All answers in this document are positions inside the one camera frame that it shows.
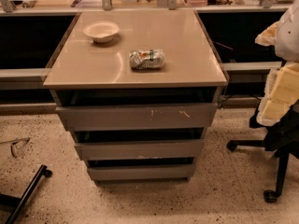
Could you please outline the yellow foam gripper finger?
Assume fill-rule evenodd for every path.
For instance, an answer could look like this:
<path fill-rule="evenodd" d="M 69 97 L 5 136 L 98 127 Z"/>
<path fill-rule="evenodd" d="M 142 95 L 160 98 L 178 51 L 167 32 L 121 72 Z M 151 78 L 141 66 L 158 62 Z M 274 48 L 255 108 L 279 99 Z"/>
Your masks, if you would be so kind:
<path fill-rule="evenodd" d="M 273 46 L 276 42 L 278 22 L 274 22 L 263 32 L 257 35 L 255 43 L 261 46 Z"/>
<path fill-rule="evenodd" d="M 286 63 L 279 70 L 271 69 L 264 88 L 264 97 L 256 121 L 272 126 L 299 100 L 299 63 Z"/>

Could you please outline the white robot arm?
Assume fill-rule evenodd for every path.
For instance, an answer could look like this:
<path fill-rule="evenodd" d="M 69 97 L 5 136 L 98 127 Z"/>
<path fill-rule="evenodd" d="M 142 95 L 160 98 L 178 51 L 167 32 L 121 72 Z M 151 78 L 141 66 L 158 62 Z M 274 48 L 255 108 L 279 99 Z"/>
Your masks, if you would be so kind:
<path fill-rule="evenodd" d="M 272 126 L 299 100 L 299 0 L 255 38 L 262 46 L 273 45 L 275 54 L 286 63 L 271 69 L 256 115 L 263 126 Z"/>

